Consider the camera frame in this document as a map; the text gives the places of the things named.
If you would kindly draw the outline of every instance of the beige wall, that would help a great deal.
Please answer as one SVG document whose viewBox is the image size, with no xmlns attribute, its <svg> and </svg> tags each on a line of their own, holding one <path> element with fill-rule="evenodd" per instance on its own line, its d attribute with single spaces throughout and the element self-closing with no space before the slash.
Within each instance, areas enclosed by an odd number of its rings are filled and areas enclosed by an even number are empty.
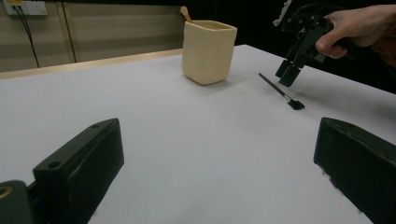
<svg viewBox="0 0 396 224">
<path fill-rule="evenodd" d="M 46 3 L 48 16 L 27 17 L 41 67 L 179 49 L 179 7 Z M 0 4 L 0 72 L 34 68 L 18 16 Z"/>
</svg>

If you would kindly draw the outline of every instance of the power outlet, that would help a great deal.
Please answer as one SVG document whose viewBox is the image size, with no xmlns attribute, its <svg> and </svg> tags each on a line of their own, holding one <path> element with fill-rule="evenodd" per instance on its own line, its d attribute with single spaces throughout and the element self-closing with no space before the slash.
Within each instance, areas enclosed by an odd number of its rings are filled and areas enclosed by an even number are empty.
<svg viewBox="0 0 396 224">
<path fill-rule="evenodd" d="M 3 0 L 9 16 L 18 16 L 14 7 L 21 7 L 25 16 L 46 16 L 47 8 L 42 1 Z"/>
</svg>

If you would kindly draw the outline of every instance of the white table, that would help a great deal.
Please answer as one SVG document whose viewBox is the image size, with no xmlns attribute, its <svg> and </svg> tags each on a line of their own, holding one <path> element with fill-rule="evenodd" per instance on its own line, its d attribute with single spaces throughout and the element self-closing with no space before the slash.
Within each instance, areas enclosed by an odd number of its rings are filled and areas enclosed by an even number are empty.
<svg viewBox="0 0 396 224">
<path fill-rule="evenodd" d="M 281 62 L 238 46 L 211 86 L 184 77 L 180 55 L 2 79 L 0 182 L 30 184 L 54 150 L 119 118 L 125 165 L 90 223 L 371 223 L 313 163 L 318 126 L 341 119 L 396 144 L 395 95 L 307 66 L 288 89 Z"/>
</svg>

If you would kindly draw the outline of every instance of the hand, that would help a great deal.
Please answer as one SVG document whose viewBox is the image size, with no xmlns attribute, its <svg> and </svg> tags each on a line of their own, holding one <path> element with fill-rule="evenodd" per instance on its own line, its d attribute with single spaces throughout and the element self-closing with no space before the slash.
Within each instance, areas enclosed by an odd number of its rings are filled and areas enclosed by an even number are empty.
<svg viewBox="0 0 396 224">
<path fill-rule="evenodd" d="M 319 53 L 338 59 L 347 54 L 347 49 L 335 42 L 349 37 L 359 47 L 374 44 L 396 23 L 396 5 L 378 5 L 351 10 L 335 11 L 326 16 L 334 28 L 323 35 L 315 47 Z"/>
</svg>

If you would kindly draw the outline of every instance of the beige container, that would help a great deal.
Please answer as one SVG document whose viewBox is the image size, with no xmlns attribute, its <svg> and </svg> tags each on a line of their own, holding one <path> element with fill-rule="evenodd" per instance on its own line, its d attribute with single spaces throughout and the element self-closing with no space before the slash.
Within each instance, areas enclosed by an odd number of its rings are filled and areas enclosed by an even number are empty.
<svg viewBox="0 0 396 224">
<path fill-rule="evenodd" d="M 185 22 L 182 71 L 201 85 L 224 80 L 233 58 L 236 28 L 217 21 Z"/>
</svg>

